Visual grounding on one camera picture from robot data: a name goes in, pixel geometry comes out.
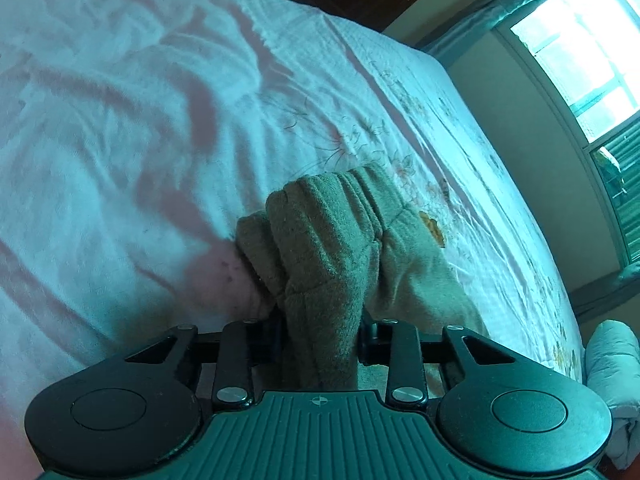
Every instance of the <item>silver screw head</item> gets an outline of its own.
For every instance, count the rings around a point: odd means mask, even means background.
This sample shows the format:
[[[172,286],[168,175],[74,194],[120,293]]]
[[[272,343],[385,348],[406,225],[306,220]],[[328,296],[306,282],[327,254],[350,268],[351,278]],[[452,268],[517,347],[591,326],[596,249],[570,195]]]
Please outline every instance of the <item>silver screw head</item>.
[[[218,391],[217,397],[222,402],[233,404],[235,402],[244,402],[248,397],[248,393],[244,388],[238,386],[228,386]]]
[[[398,402],[404,402],[406,404],[413,404],[424,399],[424,393],[418,388],[412,388],[410,386],[396,388],[391,393],[391,396]]]

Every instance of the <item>bed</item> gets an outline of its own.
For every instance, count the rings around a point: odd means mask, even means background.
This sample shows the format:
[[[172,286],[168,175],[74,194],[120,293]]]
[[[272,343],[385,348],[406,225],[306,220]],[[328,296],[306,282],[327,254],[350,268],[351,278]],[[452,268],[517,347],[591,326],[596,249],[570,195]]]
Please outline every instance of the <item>bed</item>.
[[[193,322],[264,317],[237,220],[378,162],[492,339],[582,380],[558,270],[434,59],[287,0],[0,0],[0,478],[48,384]]]

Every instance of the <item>green cloth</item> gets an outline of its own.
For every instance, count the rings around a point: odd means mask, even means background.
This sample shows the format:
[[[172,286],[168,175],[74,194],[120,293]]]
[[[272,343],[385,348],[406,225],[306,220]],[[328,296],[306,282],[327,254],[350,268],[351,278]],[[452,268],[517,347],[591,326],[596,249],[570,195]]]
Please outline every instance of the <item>green cloth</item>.
[[[460,324],[486,335],[418,211],[377,164],[287,184],[240,219],[237,244],[287,319],[290,346],[270,387],[384,392],[385,368],[358,365],[363,307],[422,332]]]

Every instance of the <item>bedspread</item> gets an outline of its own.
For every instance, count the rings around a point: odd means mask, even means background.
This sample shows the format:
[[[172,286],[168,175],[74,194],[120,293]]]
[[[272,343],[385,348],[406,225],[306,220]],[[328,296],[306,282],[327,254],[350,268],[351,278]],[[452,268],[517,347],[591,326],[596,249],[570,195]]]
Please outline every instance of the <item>bedspread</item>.
[[[0,0],[0,478],[42,388],[180,322],[264,316],[237,220],[381,164],[491,337],[581,380],[577,323],[504,165],[431,57],[287,0]]]

